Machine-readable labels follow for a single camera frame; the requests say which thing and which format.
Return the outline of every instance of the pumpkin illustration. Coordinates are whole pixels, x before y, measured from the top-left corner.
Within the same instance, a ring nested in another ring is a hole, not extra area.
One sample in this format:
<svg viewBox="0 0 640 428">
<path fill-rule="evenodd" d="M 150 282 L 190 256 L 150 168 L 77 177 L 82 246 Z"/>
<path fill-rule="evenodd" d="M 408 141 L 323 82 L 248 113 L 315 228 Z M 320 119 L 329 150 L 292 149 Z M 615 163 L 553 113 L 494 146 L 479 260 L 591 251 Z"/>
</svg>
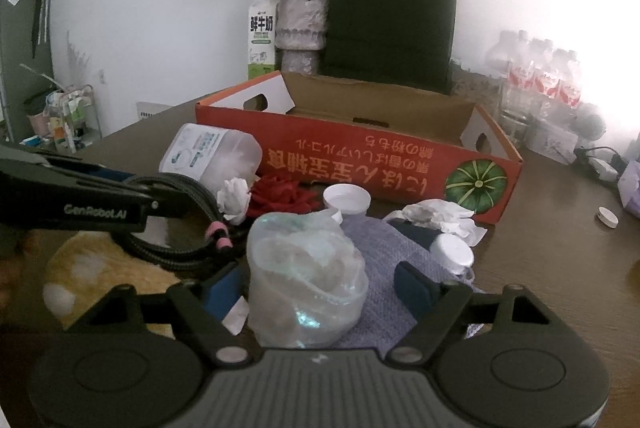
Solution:
<svg viewBox="0 0 640 428">
<path fill-rule="evenodd" d="M 481 214 L 493 208 L 507 188 L 507 174 L 490 159 L 465 161 L 447 177 L 448 201 Z"/>
</svg>

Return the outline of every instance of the red rose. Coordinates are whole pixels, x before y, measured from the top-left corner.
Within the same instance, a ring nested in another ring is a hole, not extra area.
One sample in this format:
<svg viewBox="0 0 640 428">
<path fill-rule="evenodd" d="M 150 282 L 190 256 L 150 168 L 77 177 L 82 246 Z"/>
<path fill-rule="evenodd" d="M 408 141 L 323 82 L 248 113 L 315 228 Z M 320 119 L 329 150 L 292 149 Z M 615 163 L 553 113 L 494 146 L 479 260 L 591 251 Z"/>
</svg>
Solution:
<svg viewBox="0 0 640 428">
<path fill-rule="evenodd" d="M 319 208 L 318 194 L 300 188 L 300 183 L 277 174 L 260 178 L 251 188 L 247 217 L 256 218 L 269 212 L 305 214 Z"/>
</svg>

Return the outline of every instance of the screw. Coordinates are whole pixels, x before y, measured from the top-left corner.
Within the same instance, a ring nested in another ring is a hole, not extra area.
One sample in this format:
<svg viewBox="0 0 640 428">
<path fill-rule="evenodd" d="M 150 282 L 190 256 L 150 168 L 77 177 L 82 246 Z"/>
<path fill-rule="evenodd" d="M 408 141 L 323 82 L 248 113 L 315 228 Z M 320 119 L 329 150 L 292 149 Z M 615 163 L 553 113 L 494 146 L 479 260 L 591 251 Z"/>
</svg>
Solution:
<svg viewBox="0 0 640 428">
<path fill-rule="evenodd" d="M 396 347 L 391 351 L 391 359 L 398 363 L 417 363 L 422 359 L 422 353 L 414 347 Z"/>
<path fill-rule="evenodd" d="M 223 363 L 242 363 L 249 357 L 249 353 L 242 347 L 223 347 L 216 352 L 216 358 Z"/>
</svg>

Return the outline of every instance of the yellow plush toy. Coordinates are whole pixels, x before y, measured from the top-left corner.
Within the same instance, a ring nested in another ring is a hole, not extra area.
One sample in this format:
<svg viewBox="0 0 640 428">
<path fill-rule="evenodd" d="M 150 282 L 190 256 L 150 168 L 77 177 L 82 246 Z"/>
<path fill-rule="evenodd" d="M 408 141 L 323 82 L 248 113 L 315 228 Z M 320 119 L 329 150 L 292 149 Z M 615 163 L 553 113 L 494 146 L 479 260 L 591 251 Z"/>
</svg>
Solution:
<svg viewBox="0 0 640 428">
<path fill-rule="evenodd" d="M 129 256 L 108 233 L 81 231 L 49 261 L 42 296 L 66 329 L 116 285 L 128 283 L 138 294 L 154 294 L 179 281 L 173 273 Z M 148 328 L 173 336 L 169 325 Z"/>
</svg>

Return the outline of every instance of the ribbed black surface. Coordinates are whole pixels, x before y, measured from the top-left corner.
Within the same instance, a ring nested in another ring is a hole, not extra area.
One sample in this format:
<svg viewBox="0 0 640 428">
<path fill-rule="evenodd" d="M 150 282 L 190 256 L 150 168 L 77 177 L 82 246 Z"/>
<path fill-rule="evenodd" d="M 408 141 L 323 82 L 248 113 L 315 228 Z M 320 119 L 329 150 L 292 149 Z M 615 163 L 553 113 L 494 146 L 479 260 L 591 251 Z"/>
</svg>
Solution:
<svg viewBox="0 0 640 428">
<path fill-rule="evenodd" d="M 373 350 L 270 350 L 246 370 L 220 372 L 171 427 L 468 427 L 418 372 L 383 366 Z"/>
</svg>

